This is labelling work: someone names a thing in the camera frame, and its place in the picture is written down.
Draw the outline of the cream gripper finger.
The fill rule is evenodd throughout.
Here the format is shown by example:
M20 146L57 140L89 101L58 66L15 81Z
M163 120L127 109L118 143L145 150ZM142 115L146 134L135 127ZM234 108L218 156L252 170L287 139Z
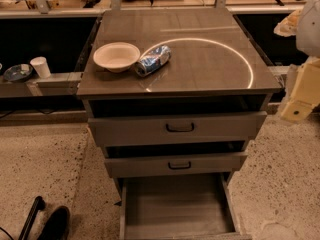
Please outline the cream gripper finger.
M291 65L285 91L279 117L290 123L306 119L320 104L320 58L308 58L300 66Z

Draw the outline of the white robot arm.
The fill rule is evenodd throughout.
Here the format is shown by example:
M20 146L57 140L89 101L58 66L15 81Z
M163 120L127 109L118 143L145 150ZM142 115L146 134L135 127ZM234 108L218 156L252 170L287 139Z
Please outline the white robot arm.
M287 75L285 101L280 118L299 122L320 104L320 0L308 0L301 10L289 14L277 24L274 33L296 36L296 47L308 59Z

